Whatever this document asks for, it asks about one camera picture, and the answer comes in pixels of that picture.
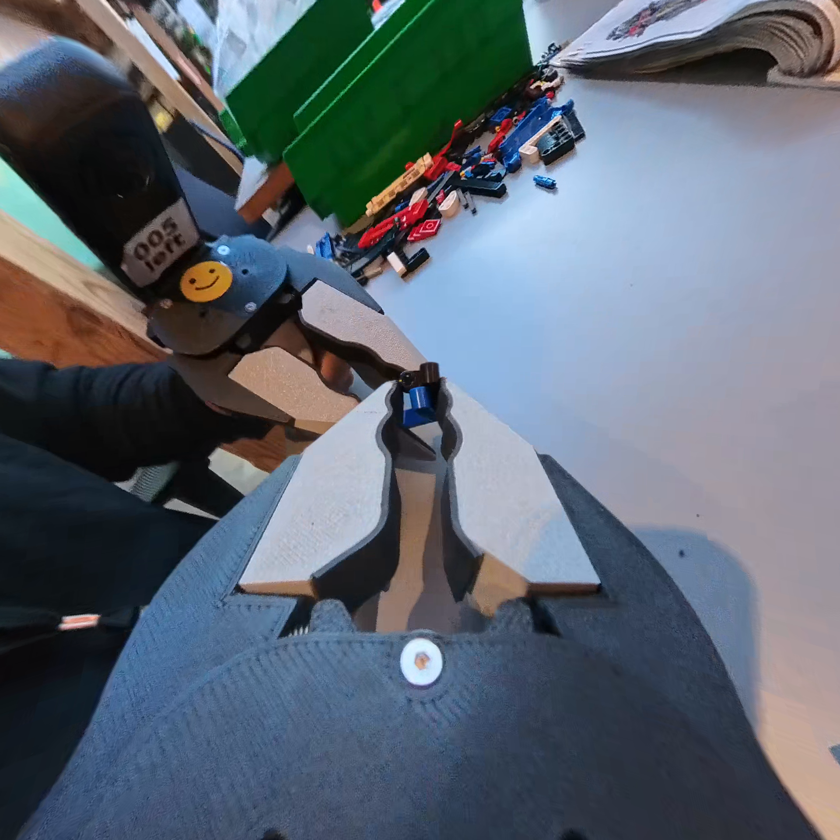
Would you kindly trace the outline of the pile of loose toy pieces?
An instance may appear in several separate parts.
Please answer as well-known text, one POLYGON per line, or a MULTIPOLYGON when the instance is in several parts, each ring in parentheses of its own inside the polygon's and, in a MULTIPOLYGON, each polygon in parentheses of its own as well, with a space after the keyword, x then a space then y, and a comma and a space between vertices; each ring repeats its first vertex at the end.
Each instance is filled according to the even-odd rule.
POLYGON ((407 163, 405 172, 368 202, 359 233, 324 233, 307 252, 349 270, 362 286, 383 272, 386 261, 404 277, 428 258, 425 248, 407 256, 407 244, 436 236, 442 220, 461 208, 475 214, 476 196, 504 197, 505 178, 524 164, 548 162, 549 153, 539 147, 545 134, 559 136, 558 156, 572 151, 585 131, 574 101, 557 102, 564 76, 552 64, 570 43, 551 43, 532 75, 504 93, 490 111, 469 124, 458 119, 439 152, 407 163))

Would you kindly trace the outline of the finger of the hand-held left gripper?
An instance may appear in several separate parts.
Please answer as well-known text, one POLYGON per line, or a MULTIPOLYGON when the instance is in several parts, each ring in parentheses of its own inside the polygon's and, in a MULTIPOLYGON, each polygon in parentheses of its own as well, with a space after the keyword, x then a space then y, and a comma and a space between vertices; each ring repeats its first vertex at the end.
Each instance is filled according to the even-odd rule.
POLYGON ((279 346, 249 353, 227 378, 287 415, 285 425, 306 433, 327 432, 360 402, 357 396, 335 390, 322 378, 316 356, 308 346, 295 353, 279 346))
POLYGON ((426 363, 387 315, 322 280, 302 294, 298 320, 314 346, 348 363, 372 389, 426 363))

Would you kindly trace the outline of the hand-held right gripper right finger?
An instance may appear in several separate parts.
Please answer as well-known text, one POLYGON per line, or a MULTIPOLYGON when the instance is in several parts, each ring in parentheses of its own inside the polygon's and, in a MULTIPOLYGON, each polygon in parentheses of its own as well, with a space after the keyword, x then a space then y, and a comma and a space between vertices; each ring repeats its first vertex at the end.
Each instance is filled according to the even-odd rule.
POLYGON ((454 598, 492 617, 508 601, 597 593, 601 579, 535 447, 449 379, 437 419, 454 598))

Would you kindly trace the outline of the wooden table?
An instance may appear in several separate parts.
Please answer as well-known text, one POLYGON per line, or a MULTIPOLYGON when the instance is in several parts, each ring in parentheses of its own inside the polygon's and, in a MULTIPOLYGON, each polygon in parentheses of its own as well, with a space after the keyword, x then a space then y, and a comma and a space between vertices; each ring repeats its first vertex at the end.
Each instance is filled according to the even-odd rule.
POLYGON ((177 2, 76 2, 110 43, 111 58, 142 90, 172 157, 232 197, 248 224, 281 229, 303 201, 285 164, 237 147, 233 117, 215 93, 212 56, 177 2))

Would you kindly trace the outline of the green plastic bin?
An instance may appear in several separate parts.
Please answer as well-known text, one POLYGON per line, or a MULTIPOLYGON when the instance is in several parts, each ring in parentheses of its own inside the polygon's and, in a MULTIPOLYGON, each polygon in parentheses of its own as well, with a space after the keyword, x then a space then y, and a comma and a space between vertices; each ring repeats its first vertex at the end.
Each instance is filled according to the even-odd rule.
POLYGON ((245 154, 281 161, 295 113, 404 2, 219 1, 213 89, 245 154))
POLYGON ((283 161, 314 213, 350 225, 531 65, 522 1, 403 2, 294 112, 283 161))

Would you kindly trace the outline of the open building instruction booklet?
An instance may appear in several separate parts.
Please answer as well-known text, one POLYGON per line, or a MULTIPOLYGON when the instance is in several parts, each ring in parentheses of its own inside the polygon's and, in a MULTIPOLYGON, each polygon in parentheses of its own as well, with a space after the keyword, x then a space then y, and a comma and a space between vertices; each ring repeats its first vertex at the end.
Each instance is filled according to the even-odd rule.
POLYGON ((839 2, 624 1, 549 63, 640 75, 740 50, 773 59, 773 86, 838 90, 839 2))

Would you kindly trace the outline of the person's left hand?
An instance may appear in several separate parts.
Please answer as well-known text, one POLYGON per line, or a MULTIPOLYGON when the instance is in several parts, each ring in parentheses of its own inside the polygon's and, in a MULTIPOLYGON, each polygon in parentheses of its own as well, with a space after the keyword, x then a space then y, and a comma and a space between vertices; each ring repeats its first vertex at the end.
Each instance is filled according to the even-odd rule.
POLYGON ((354 372, 350 364, 316 343, 302 330, 296 318, 281 324, 263 342, 261 348, 284 350, 315 370, 321 381, 331 390, 345 395, 351 393, 354 372))

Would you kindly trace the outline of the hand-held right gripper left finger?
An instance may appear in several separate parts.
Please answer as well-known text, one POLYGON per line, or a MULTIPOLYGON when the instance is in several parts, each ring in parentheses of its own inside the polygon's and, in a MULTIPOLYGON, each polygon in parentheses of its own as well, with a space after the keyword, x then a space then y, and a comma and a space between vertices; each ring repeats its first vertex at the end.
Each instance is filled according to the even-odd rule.
POLYGON ((394 454, 402 393, 380 386, 299 457, 238 588, 252 595, 372 599, 396 572, 394 454))

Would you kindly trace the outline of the blue L-shaped toy beam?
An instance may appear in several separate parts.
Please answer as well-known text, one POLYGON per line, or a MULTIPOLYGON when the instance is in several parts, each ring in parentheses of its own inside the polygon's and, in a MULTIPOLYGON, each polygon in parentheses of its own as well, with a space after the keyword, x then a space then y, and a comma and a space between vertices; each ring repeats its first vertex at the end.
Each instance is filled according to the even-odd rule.
POLYGON ((437 387, 415 385, 404 394, 402 427, 415 429, 437 421, 437 387))

